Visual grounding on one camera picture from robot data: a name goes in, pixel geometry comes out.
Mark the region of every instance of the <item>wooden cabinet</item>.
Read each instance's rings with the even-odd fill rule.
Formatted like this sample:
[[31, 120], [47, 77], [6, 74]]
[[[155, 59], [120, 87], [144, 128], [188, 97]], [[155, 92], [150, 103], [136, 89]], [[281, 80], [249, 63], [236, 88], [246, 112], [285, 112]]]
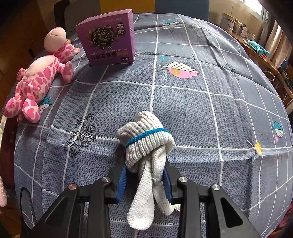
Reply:
[[20, 68], [27, 68], [34, 55], [44, 48], [47, 34], [37, 0], [31, 0], [11, 14], [0, 33], [0, 108], [9, 94]]

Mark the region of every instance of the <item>pink leaf pattern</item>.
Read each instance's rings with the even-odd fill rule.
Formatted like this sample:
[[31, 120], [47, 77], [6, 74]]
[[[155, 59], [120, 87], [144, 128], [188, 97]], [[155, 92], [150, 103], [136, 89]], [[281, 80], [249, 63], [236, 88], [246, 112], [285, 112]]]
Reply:
[[167, 66], [160, 66], [167, 68], [168, 71], [177, 78], [189, 79], [200, 74], [197, 70], [183, 63], [172, 62]]

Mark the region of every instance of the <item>gray checkered bedsheet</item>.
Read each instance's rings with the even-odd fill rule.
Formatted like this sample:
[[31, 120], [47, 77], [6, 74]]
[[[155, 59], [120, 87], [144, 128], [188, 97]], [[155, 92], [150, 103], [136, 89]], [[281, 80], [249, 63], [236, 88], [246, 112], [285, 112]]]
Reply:
[[[292, 131], [280, 98], [225, 31], [177, 14], [135, 14], [132, 65], [91, 68], [81, 49], [75, 81], [60, 75], [38, 124], [18, 126], [16, 193], [31, 191], [37, 219], [70, 183], [93, 183], [124, 158], [116, 133], [143, 110], [169, 130], [172, 166], [193, 181], [220, 184], [261, 237], [292, 200]], [[73, 44], [82, 47], [76, 34]], [[126, 214], [135, 184], [109, 208], [112, 237], [131, 237]], [[27, 198], [25, 220], [33, 226]], [[87, 219], [86, 205], [84, 221]], [[176, 237], [179, 213], [162, 215], [139, 237]], [[202, 231], [205, 218], [202, 211]]]

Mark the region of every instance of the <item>stuffed animal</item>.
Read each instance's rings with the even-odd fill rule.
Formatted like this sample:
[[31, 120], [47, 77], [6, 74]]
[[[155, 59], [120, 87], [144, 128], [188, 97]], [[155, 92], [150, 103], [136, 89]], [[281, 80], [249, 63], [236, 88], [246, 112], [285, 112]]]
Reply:
[[5, 116], [18, 115], [18, 121], [25, 117], [29, 122], [37, 123], [41, 117], [38, 103], [46, 96], [58, 72], [69, 83], [73, 78], [72, 63], [62, 64], [56, 56], [46, 55], [35, 60], [28, 69], [20, 69], [16, 76], [20, 82], [16, 85], [15, 97], [5, 106]]
[[66, 40], [66, 32], [61, 27], [56, 27], [47, 34], [44, 47], [48, 54], [55, 55], [63, 64], [72, 60], [73, 56], [80, 52], [80, 48], [75, 48]]
[[80, 48], [66, 40], [66, 32], [57, 27], [51, 30], [44, 40], [48, 55], [34, 61], [28, 69], [20, 69], [16, 78], [15, 97], [5, 106], [4, 113], [8, 118], [18, 115], [17, 121], [26, 118], [29, 122], [40, 120], [38, 103], [46, 96], [55, 76], [61, 73], [64, 81], [69, 83], [73, 78], [70, 60], [80, 52]]
[[250, 45], [250, 47], [258, 54], [258, 55], [262, 55], [265, 54], [266, 57], [270, 56], [270, 53], [264, 49], [261, 45], [259, 45], [258, 43], [256, 43], [253, 40], [248, 40], [247, 41], [248, 44]]

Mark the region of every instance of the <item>window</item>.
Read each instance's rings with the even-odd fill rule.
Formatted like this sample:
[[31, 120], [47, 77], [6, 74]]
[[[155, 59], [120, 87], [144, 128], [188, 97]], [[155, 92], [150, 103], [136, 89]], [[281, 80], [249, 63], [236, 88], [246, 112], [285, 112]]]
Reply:
[[248, 6], [251, 10], [263, 17], [263, 6], [257, 0], [239, 0]]

